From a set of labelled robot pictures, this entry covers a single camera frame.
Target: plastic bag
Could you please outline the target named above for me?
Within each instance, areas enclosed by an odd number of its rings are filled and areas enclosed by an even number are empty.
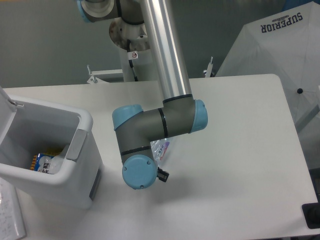
[[[65,146],[59,155],[48,153],[39,153],[38,155],[35,155],[30,169],[45,174],[58,173],[64,162],[68,149],[69,145]]]
[[[172,148],[173,137],[160,139],[151,142],[153,158],[158,166],[161,166],[168,157],[168,149]]]

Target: plastic container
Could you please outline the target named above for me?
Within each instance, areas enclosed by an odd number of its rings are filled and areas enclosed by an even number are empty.
[[[92,126],[84,109],[8,96],[0,87],[0,177],[31,196],[89,208],[104,167]],[[66,145],[56,174],[29,170],[35,154]]]

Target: white tabletop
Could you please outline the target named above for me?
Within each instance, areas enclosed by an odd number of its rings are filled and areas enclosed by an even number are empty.
[[[167,183],[133,190],[122,179],[112,111],[162,107],[157,82],[24,87],[7,93],[87,109],[105,165],[93,206],[69,208],[19,191],[27,239],[248,240],[318,234],[301,205],[317,201],[280,80],[275,75],[191,79],[205,130],[179,136]]]

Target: blue cap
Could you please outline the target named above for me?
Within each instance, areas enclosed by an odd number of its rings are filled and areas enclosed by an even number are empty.
[[[125,183],[133,189],[146,189],[156,180],[158,167],[155,162],[145,155],[129,157],[122,168],[122,177]]]
[[[205,129],[206,126],[208,125],[208,112],[207,112],[205,103],[201,100],[194,100],[194,101],[195,101],[195,114],[194,114],[193,125],[190,133]]]
[[[84,12],[84,9],[82,8],[81,6],[81,0],[78,0],[76,1],[77,5],[78,5],[78,9],[79,9],[79,12],[81,14],[81,17],[82,19],[86,22],[86,23],[91,23],[90,20],[87,18],[85,12]]]
[[[121,124],[123,124],[133,116],[143,111],[144,110],[139,104],[127,105],[117,108],[112,113],[114,130],[116,130]]]

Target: umbrella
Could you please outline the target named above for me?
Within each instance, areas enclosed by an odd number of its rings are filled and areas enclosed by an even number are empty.
[[[320,85],[320,5],[310,2],[243,26],[216,76],[276,74],[296,122],[315,101]],[[317,123],[301,131],[302,149]],[[320,139],[312,137],[312,145]],[[306,158],[320,159],[305,152]]]

